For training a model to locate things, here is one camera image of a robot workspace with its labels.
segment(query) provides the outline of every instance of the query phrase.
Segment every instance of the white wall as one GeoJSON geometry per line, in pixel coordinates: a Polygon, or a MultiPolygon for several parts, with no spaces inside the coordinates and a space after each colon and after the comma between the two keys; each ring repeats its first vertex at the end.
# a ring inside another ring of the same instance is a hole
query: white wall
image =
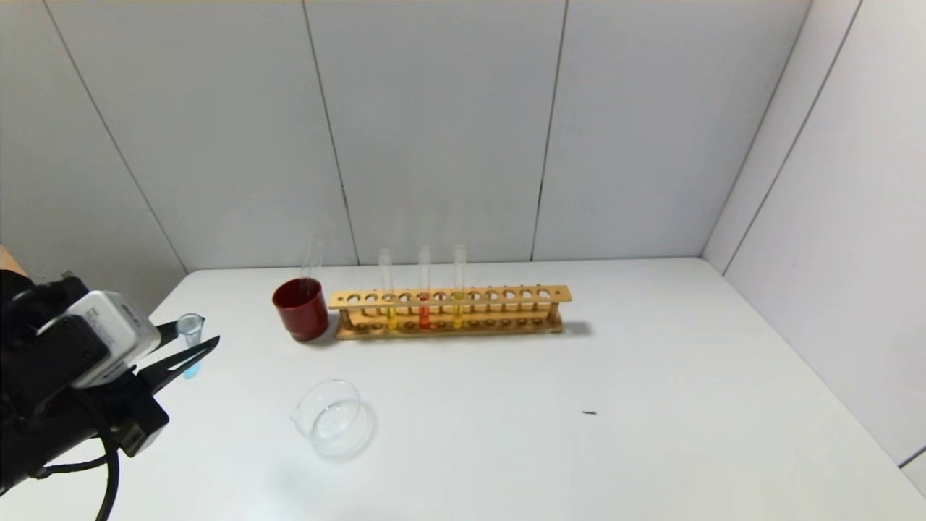
{"type": "Polygon", "coordinates": [[[569,2],[534,258],[700,255],[806,12],[569,2]]]}
{"type": "Polygon", "coordinates": [[[307,4],[362,263],[531,257],[564,5],[307,4]]]}
{"type": "Polygon", "coordinates": [[[910,478],[910,481],[920,489],[920,492],[926,496],[926,454],[908,463],[904,467],[904,474],[910,478]]]}
{"type": "Polygon", "coordinates": [[[64,43],[5,45],[0,236],[157,302],[310,232],[328,264],[697,254],[807,0],[10,4],[64,43]]]}
{"type": "Polygon", "coordinates": [[[146,311],[186,275],[41,2],[0,2],[0,237],[36,282],[71,269],[146,311]]]}
{"type": "Polygon", "coordinates": [[[356,263],[298,2],[51,2],[189,270],[356,263]]]}
{"type": "Polygon", "coordinates": [[[924,23],[862,4],[726,274],[897,462],[926,443],[924,23]]]}
{"type": "Polygon", "coordinates": [[[861,0],[820,0],[811,4],[762,126],[707,241],[704,258],[718,272],[727,270],[771,189],[860,3],[861,0]]]}

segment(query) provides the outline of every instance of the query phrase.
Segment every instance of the red liquid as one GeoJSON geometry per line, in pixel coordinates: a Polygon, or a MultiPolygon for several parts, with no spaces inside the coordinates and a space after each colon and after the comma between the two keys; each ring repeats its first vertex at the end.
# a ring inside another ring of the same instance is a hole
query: red liquid
{"type": "MultiPolygon", "coordinates": [[[[418,300],[424,302],[427,300],[429,295],[427,293],[419,293],[418,300]]],[[[418,308],[418,326],[421,329],[430,329],[431,328],[431,307],[429,306],[420,306],[418,308]]]]}

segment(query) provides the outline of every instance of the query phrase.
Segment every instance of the red cup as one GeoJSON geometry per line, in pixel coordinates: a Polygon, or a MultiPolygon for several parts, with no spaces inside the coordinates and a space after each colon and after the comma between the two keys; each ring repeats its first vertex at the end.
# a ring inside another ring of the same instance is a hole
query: red cup
{"type": "Polygon", "coordinates": [[[273,292],[273,305],[286,331],[297,342],[318,338],[328,329],[328,308],[321,295],[321,283],[315,279],[293,279],[284,283],[273,292]]]}

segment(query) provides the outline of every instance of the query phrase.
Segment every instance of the black cable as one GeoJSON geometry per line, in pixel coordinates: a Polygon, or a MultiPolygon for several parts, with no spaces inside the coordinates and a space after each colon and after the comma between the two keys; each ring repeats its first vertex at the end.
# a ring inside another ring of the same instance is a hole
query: black cable
{"type": "Polygon", "coordinates": [[[119,490],[119,447],[116,445],[116,441],[113,440],[109,425],[93,400],[78,389],[74,390],[74,395],[87,413],[90,414],[90,418],[93,420],[94,427],[99,433],[100,439],[103,441],[103,447],[106,450],[106,455],[103,456],[106,460],[106,493],[103,495],[100,510],[96,513],[96,521],[106,521],[109,518],[109,513],[112,512],[113,505],[116,504],[116,492],[119,490]]]}
{"type": "Polygon", "coordinates": [[[68,472],[80,472],[81,470],[90,470],[106,463],[106,456],[100,456],[89,462],[80,462],[78,464],[61,464],[50,465],[32,475],[36,479],[45,479],[53,474],[66,474],[68,472]]]}

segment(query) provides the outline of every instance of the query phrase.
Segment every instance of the white table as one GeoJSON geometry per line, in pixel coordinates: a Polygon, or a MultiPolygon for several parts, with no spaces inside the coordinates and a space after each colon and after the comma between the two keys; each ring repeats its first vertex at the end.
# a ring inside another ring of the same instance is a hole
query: white table
{"type": "MultiPolygon", "coordinates": [[[[222,340],[196,378],[158,395],[170,424],[122,458],[112,519],[926,519],[926,499],[701,260],[471,265],[474,285],[568,284],[568,333],[335,342],[329,330],[317,345],[293,342],[270,305],[294,273],[193,273],[157,309],[156,322],[202,313],[222,340]],[[378,421],[340,464],[288,418],[334,377],[378,421]]],[[[396,286],[416,273],[396,267],[396,286]]],[[[434,267],[436,286],[450,276],[434,267]]],[[[319,278],[329,292],[379,285],[376,267],[319,278]]],[[[93,519],[104,484],[103,469],[23,483],[0,517],[93,519]]]]}

